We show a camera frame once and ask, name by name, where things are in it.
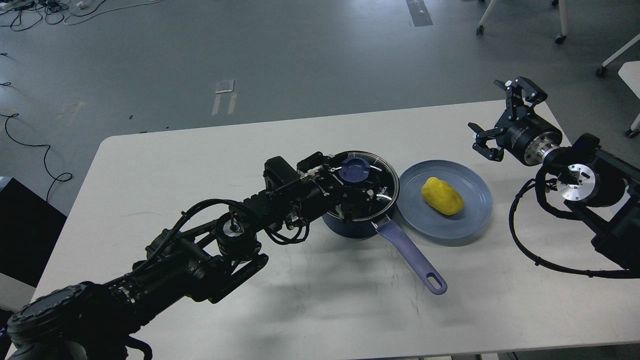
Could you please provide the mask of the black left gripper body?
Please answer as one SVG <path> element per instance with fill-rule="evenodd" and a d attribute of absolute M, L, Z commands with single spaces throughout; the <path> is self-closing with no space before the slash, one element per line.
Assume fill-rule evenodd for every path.
<path fill-rule="evenodd" d="M 302 211 L 342 211 L 346 206 L 346 182 L 341 180 L 338 168 L 349 152 L 333 155 L 314 152 L 298 161 L 295 168 L 302 180 L 299 208 Z"/>

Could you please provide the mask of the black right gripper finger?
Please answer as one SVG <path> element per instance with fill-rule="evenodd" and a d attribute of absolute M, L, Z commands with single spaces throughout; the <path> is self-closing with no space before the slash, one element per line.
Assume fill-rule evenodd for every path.
<path fill-rule="evenodd" d="M 505 110 L 500 120 L 518 121 L 527 116 L 534 116 L 535 106 L 548 98 L 547 92 L 531 79 L 518 76 L 514 80 L 494 80 L 494 85 L 505 91 Z"/>
<path fill-rule="evenodd" d="M 488 143 L 496 141 L 497 144 L 498 140 L 503 139 L 506 133 L 505 128 L 494 127 L 493 129 L 485 130 L 473 122 L 469 122 L 468 127 L 475 133 L 471 148 L 489 161 L 502 162 L 505 157 L 505 150 L 500 146 L 491 147 Z"/>

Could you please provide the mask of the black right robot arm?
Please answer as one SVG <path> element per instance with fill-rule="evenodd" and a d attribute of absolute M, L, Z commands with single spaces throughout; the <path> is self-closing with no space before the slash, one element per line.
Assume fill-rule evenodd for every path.
<path fill-rule="evenodd" d="M 489 129 L 477 123 L 473 150 L 489 161 L 502 161 L 510 153 L 523 166 L 539 170 L 515 195 L 510 205 L 510 235 L 519 250 L 536 266 L 551 271 L 611 280 L 637 280 L 640 269 L 639 170 L 601 148 L 598 137 L 583 133 L 570 146 L 563 135 L 535 112 L 547 99 L 526 77 L 495 80 L 505 91 L 505 109 Z M 546 260 L 530 251 L 515 230 L 515 212 L 521 198 L 534 191 L 539 207 L 555 218 L 580 221 L 592 232 L 594 250 L 619 269 L 574 269 Z"/>

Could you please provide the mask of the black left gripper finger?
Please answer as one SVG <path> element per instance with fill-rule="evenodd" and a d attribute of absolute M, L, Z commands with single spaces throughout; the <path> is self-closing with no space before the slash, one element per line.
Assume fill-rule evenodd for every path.
<path fill-rule="evenodd" d="M 383 213 L 382 186 L 371 187 L 336 187 L 338 203 L 336 217 L 343 223 L 356 223 L 373 219 Z"/>
<path fill-rule="evenodd" d="M 370 182 L 377 185 L 390 185 L 396 181 L 396 174 L 377 158 L 366 156 L 348 156 L 345 159 L 345 182 L 361 184 Z"/>

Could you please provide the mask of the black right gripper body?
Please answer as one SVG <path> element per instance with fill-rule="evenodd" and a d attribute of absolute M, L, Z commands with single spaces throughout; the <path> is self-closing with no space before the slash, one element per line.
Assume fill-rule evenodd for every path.
<path fill-rule="evenodd" d="M 524 166 L 541 164 L 544 156 L 538 153 L 540 146 L 558 146 L 563 140 L 562 132 L 535 112 L 502 116 L 502 129 L 502 149 Z"/>

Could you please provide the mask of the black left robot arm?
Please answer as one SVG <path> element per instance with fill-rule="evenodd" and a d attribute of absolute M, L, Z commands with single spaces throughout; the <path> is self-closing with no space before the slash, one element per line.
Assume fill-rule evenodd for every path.
<path fill-rule="evenodd" d="M 370 152 L 315 152 L 290 166 L 268 159 L 265 189 L 238 202 L 205 199 L 146 247 L 146 259 L 104 284 L 83 281 L 41 296 L 7 321 L 12 360 L 125 360 L 153 350 L 133 334 L 184 297 L 218 303 L 263 269 L 263 231 L 279 245 L 306 241 L 325 215 L 368 223 L 398 198 L 393 167 Z"/>

